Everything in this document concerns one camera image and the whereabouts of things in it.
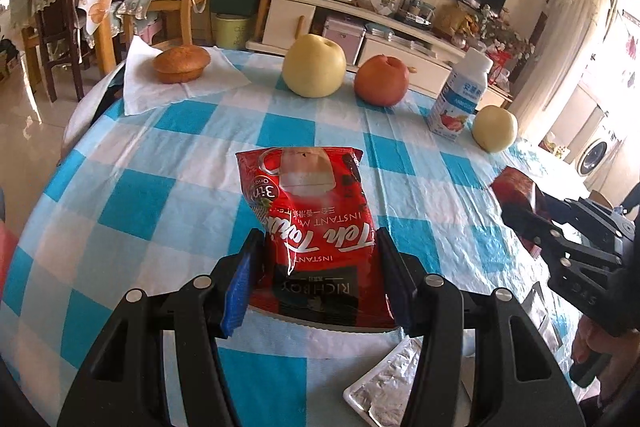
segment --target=yogurt bottle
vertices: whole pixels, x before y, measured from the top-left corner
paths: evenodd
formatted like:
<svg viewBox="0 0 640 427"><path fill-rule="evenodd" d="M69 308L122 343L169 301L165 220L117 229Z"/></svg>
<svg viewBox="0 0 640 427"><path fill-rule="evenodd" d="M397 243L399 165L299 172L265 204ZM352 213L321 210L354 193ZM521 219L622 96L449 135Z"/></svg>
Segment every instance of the yogurt bottle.
<svg viewBox="0 0 640 427"><path fill-rule="evenodd" d="M486 76L493 64L485 54L469 48L465 57L453 66L427 116L432 133L456 140L486 90Z"/></svg>

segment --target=washing machine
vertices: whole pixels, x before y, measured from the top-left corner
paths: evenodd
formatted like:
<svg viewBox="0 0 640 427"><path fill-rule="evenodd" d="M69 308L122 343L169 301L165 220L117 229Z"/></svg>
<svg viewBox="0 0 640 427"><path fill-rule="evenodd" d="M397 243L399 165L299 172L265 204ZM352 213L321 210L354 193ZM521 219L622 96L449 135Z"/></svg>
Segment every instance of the washing machine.
<svg viewBox="0 0 640 427"><path fill-rule="evenodd" d="M572 140L569 147L571 153L565 160L574 166L582 178L594 175L603 165L606 165L606 160L619 141L606 113L602 117L597 115L597 112L594 111L594 113L596 113L594 117L599 121L593 122L592 125L589 125L588 121L583 126L580 133Z"/></svg>

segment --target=apple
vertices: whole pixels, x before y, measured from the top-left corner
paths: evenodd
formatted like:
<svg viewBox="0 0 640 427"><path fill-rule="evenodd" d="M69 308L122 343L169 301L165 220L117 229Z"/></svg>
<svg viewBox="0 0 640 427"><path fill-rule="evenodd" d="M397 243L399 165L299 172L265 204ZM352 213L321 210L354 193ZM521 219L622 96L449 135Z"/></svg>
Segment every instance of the apple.
<svg viewBox="0 0 640 427"><path fill-rule="evenodd" d="M376 55L358 69L353 89L371 105L390 107L404 98L409 89L409 73L399 58Z"/></svg>
<svg viewBox="0 0 640 427"><path fill-rule="evenodd" d="M515 142L518 120L506 109L497 105L487 105L476 114L471 134L485 151L504 151Z"/></svg>
<svg viewBox="0 0 640 427"><path fill-rule="evenodd" d="M287 51L282 77L294 93L307 98L329 96L338 90L347 71L342 48L311 33L299 37Z"/></svg>

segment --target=washing machine door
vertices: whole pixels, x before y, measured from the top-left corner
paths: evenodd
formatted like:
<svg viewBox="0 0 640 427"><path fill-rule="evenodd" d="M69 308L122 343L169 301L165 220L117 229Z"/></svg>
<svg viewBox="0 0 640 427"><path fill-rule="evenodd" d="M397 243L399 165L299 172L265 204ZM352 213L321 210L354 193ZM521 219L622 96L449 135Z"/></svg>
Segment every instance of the washing machine door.
<svg viewBox="0 0 640 427"><path fill-rule="evenodd" d="M577 171L580 176L588 176L591 174L600 163L604 160L605 156L609 152L609 143L603 139L596 140L578 159Z"/></svg>

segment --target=red snack packet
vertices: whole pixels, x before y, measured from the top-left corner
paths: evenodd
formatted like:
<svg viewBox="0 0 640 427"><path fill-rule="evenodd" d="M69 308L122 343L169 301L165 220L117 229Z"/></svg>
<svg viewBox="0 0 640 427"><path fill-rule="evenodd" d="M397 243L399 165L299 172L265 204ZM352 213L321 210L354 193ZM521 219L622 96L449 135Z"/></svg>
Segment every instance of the red snack packet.
<svg viewBox="0 0 640 427"><path fill-rule="evenodd" d="M374 224L348 147L285 147L237 155L242 193L266 230L250 303L315 323L394 328Z"/></svg>
<svg viewBox="0 0 640 427"><path fill-rule="evenodd" d="M534 214L549 219L542 191L524 172L513 167L505 167L490 187L494 190L500 207L505 203L515 203ZM520 236L518 239L534 259L540 255L541 249L538 245Z"/></svg>

